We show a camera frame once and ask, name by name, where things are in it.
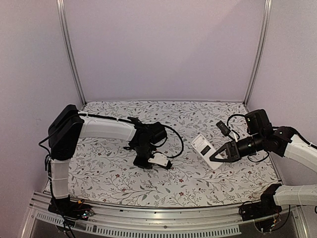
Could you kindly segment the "white red remote control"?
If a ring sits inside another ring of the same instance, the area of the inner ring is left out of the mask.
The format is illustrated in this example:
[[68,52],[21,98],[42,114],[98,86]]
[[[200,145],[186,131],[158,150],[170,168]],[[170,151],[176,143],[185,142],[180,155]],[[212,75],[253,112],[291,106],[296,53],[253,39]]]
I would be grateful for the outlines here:
[[212,162],[210,160],[210,156],[216,152],[216,149],[208,142],[208,140],[203,135],[198,134],[191,142],[191,145],[211,169],[217,170],[222,165],[221,162]]

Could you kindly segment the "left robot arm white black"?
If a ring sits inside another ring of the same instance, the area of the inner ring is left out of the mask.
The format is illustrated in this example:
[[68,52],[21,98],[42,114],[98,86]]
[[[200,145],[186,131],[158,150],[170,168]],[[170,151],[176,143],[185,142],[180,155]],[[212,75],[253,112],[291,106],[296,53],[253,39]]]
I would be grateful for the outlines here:
[[167,141],[169,127],[160,122],[143,123],[138,118],[93,115],[67,105],[48,128],[48,135],[38,145],[47,151],[46,170],[55,208],[70,215],[73,203],[69,201],[68,167],[79,139],[103,138],[127,141],[125,150],[134,150],[133,164],[141,169],[151,169],[154,164],[169,170],[171,156],[157,149]]

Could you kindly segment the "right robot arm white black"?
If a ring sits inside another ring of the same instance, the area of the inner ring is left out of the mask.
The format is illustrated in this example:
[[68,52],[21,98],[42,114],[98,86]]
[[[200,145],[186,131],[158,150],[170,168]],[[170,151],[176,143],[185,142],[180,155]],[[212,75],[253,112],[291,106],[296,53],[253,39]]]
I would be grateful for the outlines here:
[[[306,140],[295,128],[273,126],[264,109],[243,115],[247,124],[248,137],[225,143],[210,157],[211,162],[234,163],[265,151],[296,161],[305,167],[317,170],[317,147]],[[260,216],[267,216],[275,206],[317,204],[317,186],[271,184],[260,196],[256,206]]]

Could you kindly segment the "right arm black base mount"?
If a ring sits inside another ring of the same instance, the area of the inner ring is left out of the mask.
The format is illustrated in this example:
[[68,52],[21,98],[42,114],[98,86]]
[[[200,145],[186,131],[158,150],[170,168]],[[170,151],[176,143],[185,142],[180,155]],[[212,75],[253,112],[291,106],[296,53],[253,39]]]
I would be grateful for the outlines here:
[[279,187],[281,187],[281,184],[272,184],[261,194],[259,202],[243,203],[239,207],[239,215],[242,220],[254,220],[280,213],[282,207],[277,205],[273,199]]

